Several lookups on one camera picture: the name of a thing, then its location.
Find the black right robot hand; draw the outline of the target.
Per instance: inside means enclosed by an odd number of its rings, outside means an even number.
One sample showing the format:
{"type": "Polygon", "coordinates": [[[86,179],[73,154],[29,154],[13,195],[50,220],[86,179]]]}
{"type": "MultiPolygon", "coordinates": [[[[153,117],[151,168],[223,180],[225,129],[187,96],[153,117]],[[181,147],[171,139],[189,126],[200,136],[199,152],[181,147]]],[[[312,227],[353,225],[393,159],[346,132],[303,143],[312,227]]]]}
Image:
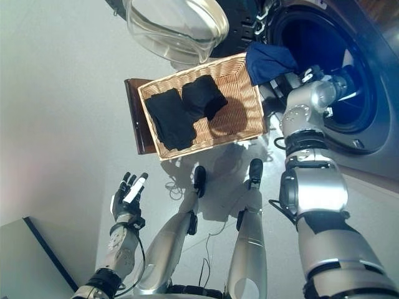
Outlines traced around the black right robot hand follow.
{"type": "Polygon", "coordinates": [[[339,101],[347,100],[362,94],[362,76],[353,65],[346,65],[343,67],[340,76],[346,82],[346,90],[344,91],[343,96],[339,98],[339,101]]]}

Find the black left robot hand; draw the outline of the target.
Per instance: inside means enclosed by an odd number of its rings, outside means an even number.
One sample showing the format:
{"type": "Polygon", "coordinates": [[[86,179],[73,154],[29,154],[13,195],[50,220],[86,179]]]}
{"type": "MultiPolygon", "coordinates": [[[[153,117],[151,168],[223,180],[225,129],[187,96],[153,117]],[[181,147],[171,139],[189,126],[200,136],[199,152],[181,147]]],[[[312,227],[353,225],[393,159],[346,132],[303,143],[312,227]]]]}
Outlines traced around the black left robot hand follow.
{"type": "Polygon", "coordinates": [[[116,223],[126,223],[136,229],[145,226],[140,200],[147,179],[147,173],[142,173],[140,176],[130,172],[125,173],[110,203],[110,212],[116,223]]]}

